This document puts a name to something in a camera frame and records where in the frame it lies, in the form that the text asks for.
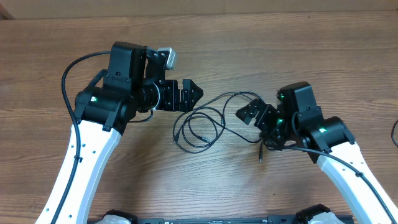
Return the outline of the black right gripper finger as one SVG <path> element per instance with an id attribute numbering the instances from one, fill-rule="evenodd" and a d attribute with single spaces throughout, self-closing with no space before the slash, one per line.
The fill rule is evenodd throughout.
<path id="1" fill-rule="evenodd" d="M 260 100 L 252 100 L 248 105 L 241 109 L 241 113 L 245 116 L 255 117 L 258 113 L 263 112 L 266 108 L 266 104 Z"/>
<path id="2" fill-rule="evenodd" d="M 243 121 L 246 125 L 248 125 L 251 120 L 257 115 L 258 109 L 245 109 L 241 108 L 237 110 L 236 116 Z"/>

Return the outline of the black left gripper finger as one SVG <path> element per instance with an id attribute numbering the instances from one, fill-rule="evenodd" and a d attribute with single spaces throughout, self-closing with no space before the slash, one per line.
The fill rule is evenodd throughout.
<path id="1" fill-rule="evenodd" d="M 178 110 L 181 112 L 192 111 L 193 107 L 202 96 L 202 93 L 181 93 L 181 100 Z"/>
<path id="2" fill-rule="evenodd" d="M 183 89 L 193 95 L 203 95 L 203 90 L 191 79 L 183 79 Z"/>

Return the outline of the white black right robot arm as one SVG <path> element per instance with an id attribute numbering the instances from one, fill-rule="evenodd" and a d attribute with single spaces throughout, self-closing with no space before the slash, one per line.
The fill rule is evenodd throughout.
<path id="1" fill-rule="evenodd" d="M 370 170 L 354 135 L 340 118 L 324 118 L 312 86 L 284 86 L 277 99 L 277 107 L 252 100 L 236 116 L 246 124 L 254 122 L 268 150 L 308 153 L 359 223 L 397 223 L 397 206 Z"/>

